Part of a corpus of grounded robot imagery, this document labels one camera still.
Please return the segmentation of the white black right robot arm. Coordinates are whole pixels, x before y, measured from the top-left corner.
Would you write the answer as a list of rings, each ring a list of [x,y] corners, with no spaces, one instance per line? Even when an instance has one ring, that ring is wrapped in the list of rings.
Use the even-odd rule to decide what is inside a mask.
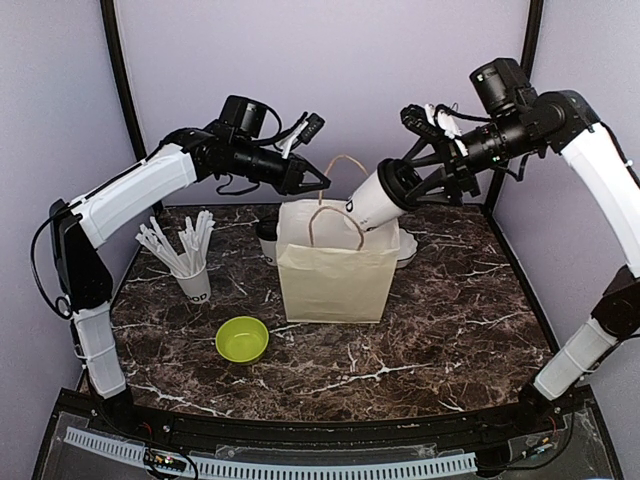
[[[539,95],[520,87],[495,99],[490,117],[467,133],[455,122],[460,116],[444,105],[402,109],[402,124],[419,137],[402,160],[411,171],[401,195],[408,206],[423,206],[437,189],[457,202],[477,194],[478,173],[506,172],[513,158],[552,150],[582,180],[625,257],[588,320],[521,390],[510,424],[530,434],[547,420],[549,403],[639,330],[639,180],[615,135],[576,91]]]

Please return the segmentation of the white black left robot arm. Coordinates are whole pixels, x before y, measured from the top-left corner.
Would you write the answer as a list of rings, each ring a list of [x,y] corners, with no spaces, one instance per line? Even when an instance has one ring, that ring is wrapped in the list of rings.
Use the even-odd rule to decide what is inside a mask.
[[[210,124],[167,134],[146,158],[71,201],[59,199],[34,232],[29,266],[49,309],[69,321],[77,354],[103,405],[101,417],[120,436],[141,427],[129,393],[112,328],[115,292],[103,251],[132,232],[151,207],[210,177],[242,177],[281,196],[327,189],[331,181],[303,156],[274,150],[234,127]]]

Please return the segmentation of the black plastic cup lid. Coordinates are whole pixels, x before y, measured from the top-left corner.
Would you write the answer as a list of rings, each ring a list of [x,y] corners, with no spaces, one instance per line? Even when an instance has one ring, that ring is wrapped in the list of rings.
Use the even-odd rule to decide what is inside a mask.
[[[417,210],[418,203],[408,200],[408,193],[422,182],[416,170],[401,159],[387,158],[377,166],[377,176],[382,190],[390,201],[405,212]]]

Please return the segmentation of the white paper coffee cup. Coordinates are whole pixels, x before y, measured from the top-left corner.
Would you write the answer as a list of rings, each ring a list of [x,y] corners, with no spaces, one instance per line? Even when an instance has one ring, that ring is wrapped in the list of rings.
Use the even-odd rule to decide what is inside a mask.
[[[262,250],[262,256],[270,266],[277,265],[276,240],[263,239],[259,237],[259,243]]]

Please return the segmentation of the brown paper takeout bag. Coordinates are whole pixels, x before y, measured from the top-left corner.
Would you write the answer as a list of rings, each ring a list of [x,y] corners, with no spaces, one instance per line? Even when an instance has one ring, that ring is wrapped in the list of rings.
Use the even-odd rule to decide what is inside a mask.
[[[381,321],[398,260],[398,221],[363,231],[344,211],[347,200],[280,205],[277,268],[289,322]]]

